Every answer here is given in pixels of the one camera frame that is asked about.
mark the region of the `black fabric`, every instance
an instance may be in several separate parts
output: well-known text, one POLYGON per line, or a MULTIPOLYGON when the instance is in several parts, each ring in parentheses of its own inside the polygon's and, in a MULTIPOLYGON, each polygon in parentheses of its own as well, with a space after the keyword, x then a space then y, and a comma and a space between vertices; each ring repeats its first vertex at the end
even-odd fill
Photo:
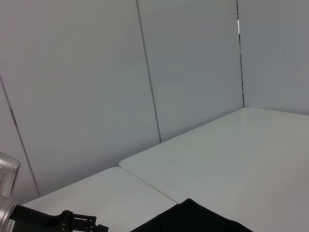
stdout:
POLYGON ((156 216, 132 232, 252 232, 191 199, 156 216))

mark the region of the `tabletop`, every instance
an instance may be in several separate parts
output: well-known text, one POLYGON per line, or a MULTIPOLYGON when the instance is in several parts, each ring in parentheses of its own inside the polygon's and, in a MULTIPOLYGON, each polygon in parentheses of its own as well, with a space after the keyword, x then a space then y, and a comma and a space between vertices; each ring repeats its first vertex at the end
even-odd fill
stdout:
POLYGON ((244 108, 120 166, 253 231, 308 230, 309 116, 244 108))
POLYGON ((111 168, 24 206, 50 215, 96 216, 109 232, 130 232, 176 203, 121 168, 111 168))

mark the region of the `black cloth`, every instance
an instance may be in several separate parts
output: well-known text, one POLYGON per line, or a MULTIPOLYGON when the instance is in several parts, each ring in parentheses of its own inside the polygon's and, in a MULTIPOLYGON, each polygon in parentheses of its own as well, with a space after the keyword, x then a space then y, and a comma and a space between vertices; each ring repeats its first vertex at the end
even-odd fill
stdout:
POLYGON ((191 199, 170 208, 132 232, 252 232, 191 199))

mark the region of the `white table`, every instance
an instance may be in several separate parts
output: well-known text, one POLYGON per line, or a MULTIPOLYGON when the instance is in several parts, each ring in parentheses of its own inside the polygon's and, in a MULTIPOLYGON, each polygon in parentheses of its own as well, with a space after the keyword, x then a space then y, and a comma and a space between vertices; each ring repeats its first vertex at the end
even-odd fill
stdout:
POLYGON ((309 116, 241 109, 120 166, 255 232, 309 230, 309 116))
POLYGON ((97 217, 109 232, 130 232, 176 203, 121 168, 111 168, 24 206, 59 215, 63 210, 97 217))

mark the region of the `white wall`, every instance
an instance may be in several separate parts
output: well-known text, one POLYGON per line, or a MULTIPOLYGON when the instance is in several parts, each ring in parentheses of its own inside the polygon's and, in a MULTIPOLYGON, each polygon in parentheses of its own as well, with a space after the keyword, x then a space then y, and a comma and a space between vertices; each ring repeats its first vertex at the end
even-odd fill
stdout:
POLYGON ((308 9, 308 0, 239 0, 246 106, 309 115, 308 9))
POLYGON ((236 0, 139 0, 162 141, 242 108, 236 0))
POLYGON ((21 161, 11 198, 23 204, 38 198, 29 165, 26 160, 21 142, 18 137, 9 105, 5 98, 4 90, 0 83, 0 152, 4 152, 21 161))
POLYGON ((3 0, 0 34, 42 195, 159 143, 134 0, 3 0))

